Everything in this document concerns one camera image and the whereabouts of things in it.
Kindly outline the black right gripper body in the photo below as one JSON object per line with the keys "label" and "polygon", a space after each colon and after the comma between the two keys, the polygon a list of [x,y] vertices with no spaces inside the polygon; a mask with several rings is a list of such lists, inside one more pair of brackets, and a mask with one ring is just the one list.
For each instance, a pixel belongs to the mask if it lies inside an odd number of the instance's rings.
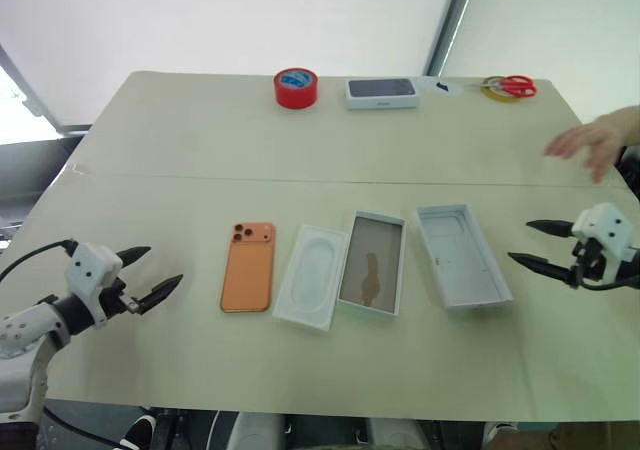
{"label": "black right gripper body", "polygon": [[606,267],[606,258],[602,254],[603,246],[595,239],[588,238],[585,243],[578,241],[573,247],[575,263],[569,270],[568,285],[578,288],[584,280],[600,282]]}

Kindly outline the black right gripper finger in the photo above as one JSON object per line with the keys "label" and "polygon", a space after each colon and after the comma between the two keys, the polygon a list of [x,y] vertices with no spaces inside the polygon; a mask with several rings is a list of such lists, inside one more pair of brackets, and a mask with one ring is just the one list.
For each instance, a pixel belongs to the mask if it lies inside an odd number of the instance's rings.
{"label": "black right gripper finger", "polygon": [[552,264],[547,259],[517,252],[509,252],[508,255],[515,262],[536,274],[561,281],[565,284],[571,284],[573,282],[572,272],[570,269]]}
{"label": "black right gripper finger", "polygon": [[565,220],[532,220],[526,223],[527,226],[545,234],[557,237],[571,237],[573,235],[573,223]]}

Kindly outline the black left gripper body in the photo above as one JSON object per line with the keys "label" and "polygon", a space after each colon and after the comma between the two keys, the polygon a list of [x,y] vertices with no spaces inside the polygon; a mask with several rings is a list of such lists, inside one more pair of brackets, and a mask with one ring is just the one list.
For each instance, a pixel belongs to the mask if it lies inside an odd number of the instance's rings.
{"label": "black left gripper body", "polygon": [[139,303],[126,292],[126,284],[120,278],[116,278],[114,283],[104,288],[99,295],[99,304],[107,318],[113,318],[116,315],[129,312],[137,314],[139,312]]}

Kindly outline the person's bare hand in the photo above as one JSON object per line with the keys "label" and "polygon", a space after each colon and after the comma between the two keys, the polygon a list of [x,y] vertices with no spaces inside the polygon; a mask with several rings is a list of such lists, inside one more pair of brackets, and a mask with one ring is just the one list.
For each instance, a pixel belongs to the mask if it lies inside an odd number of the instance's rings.
{"label": "person's bare hand", "polygon": [[573,127],[551,140],[545,156],[570,159],[582,148],[589,148],[584,166],[598,184],[615,163],[623,147],[639,145],[639,106],[628,106],[595,120]]}

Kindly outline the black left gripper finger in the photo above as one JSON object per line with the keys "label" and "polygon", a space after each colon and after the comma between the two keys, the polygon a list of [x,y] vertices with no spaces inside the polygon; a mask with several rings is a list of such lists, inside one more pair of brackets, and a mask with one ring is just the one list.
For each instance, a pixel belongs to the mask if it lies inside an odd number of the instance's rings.
{"label": "black left gripper finger", "polygon": [[183,275],[179,274],[168,278],[154,286],[148,295],[136,300],[136,313],[139,315],[144,315],[145,313],[149,312],[154,307],[162,303],[178,287],[182,279]]}
{"label": "black left gripper finger", "polygon": [[141,259],[151,250],[150,246],[135,246],[125,250],[118,251],[116,255],[122,261],[122,266],[127,267]]}

